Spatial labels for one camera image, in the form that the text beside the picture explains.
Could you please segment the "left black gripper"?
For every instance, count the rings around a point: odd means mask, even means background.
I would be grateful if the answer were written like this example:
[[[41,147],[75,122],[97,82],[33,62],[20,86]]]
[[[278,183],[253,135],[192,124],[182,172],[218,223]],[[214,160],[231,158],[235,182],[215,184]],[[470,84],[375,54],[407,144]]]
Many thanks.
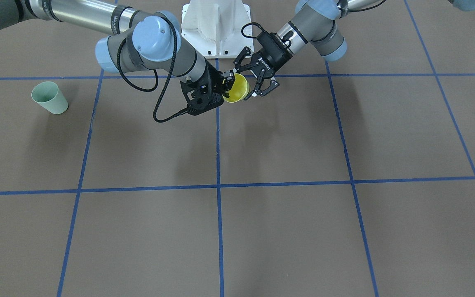
[[[280,86],[275,74],[291,58],[288,46],[275,33],[262,32],[257,38],[262,48],[252,52],[250,47],[243,47],[234,59],[234,75],[250,71],[256,77],[256,83],[244,100],[251,97],[264,97]]]

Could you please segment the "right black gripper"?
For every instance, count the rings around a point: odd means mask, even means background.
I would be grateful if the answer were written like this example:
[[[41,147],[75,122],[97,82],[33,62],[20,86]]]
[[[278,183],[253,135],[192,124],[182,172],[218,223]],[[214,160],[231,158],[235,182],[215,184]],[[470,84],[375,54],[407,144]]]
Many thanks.
[[[211,62],[205,60],[203,74],[194,82],[195,99],[223,99],[230,97],[230,90],[235,83],[235,72],[233,70],[221,73]]]

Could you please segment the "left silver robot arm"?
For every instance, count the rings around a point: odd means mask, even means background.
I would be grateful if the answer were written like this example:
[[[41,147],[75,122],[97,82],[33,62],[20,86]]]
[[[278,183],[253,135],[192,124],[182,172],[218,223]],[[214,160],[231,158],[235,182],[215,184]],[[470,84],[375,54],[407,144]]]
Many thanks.
[[[300,0],[273,32],[287,46],[281,61],[261,45],[260,58],[232,69],[265,80],[288,65],[333,77],[475,77],[475,0]]]

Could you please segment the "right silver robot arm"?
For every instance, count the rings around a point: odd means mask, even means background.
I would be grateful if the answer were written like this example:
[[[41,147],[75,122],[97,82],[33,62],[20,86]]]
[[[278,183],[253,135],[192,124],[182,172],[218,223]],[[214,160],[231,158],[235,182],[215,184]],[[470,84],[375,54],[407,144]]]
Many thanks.
[[[183,37],[169,11],[146,12],[103,0],[0,0],[0,30],[33,20],[102,34],[95,56],[104,71],[125,76],[164,70],[169,80],[179,79],[190,105],[221,103],[235,81]]]

